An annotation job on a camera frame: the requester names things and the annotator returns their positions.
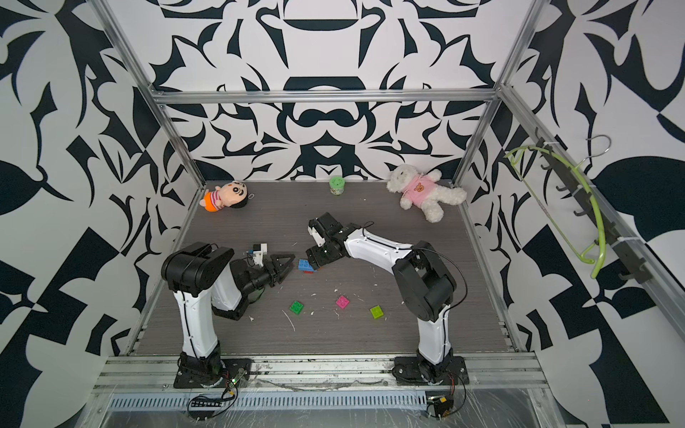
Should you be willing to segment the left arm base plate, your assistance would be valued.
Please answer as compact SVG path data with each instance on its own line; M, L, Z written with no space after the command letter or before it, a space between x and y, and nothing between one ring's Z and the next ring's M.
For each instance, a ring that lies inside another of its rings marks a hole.
M214 388L231 382L240 385L250 379L250 358L195 358L182 354L173 383L175 389Z

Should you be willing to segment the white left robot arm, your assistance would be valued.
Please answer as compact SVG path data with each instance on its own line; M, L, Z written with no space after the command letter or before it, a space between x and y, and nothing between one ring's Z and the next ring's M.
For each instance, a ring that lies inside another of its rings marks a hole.
M283 283L294 262L289 253L249 262L237 259L232 249L204 243L169 255L162 263L162 279L173 292L181 317L180 367L217 376L220 344L213 318L240 319L264 288Z

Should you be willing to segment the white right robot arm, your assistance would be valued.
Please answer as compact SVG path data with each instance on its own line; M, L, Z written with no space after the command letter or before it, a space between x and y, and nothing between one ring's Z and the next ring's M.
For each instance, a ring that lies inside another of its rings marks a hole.
M448 320L457 306L453 297L458 282L446 256L425 241L402 244L370 233L367 226L344 226L329 213L311 219L308 232L316 243L306 251L314 269L349 258L394 276L404 305L417 318L421 362L437 368L451 356Z

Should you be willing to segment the blue long lego brick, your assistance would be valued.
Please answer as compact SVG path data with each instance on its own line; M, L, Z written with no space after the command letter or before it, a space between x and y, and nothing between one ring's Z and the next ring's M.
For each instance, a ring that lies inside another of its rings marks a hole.
M310 265L310 262L308 260L299 260L298 262L298 269L303 272L310 272L313 273L316 271L312 265Z

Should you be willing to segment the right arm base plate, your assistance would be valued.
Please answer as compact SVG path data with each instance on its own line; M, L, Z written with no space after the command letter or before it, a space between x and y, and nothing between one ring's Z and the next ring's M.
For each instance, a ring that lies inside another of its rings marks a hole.
M451 353L437 365L421 356L396 357L392 376L397 383L403 385L470 384L464 358L453 356Z

